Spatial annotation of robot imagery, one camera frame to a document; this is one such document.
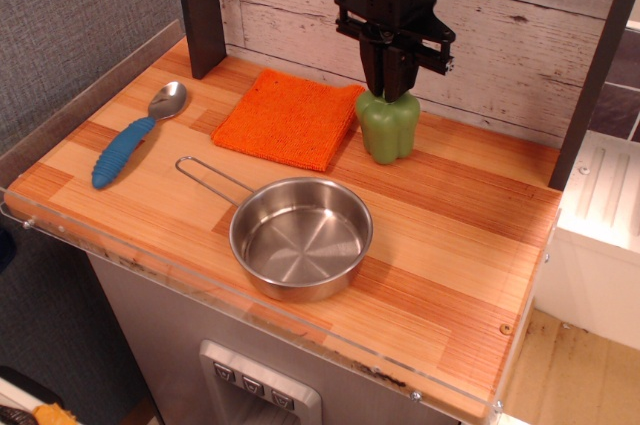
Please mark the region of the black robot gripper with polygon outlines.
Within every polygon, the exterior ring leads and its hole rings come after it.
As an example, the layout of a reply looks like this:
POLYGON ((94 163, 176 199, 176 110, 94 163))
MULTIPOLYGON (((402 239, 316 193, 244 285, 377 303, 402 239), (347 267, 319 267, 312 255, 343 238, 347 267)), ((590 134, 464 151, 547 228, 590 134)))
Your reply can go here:
POLYGON ((418 68, 453 67, 455 33, 435 15, 437 0, 335 0, 337 31, 359 41, 366 83, 394 102, 415 85, 418 68))

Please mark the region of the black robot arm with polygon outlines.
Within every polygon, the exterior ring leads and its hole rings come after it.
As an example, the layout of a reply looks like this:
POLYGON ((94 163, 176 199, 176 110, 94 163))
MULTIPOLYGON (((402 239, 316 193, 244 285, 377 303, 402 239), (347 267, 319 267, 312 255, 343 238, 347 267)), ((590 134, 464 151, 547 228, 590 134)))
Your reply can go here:
POLYGON ((334 0, 337 31, 359 43, 369 91, 393 102, 421 67, 445 75, 456 34, 435 14, 437 0, 334 0))

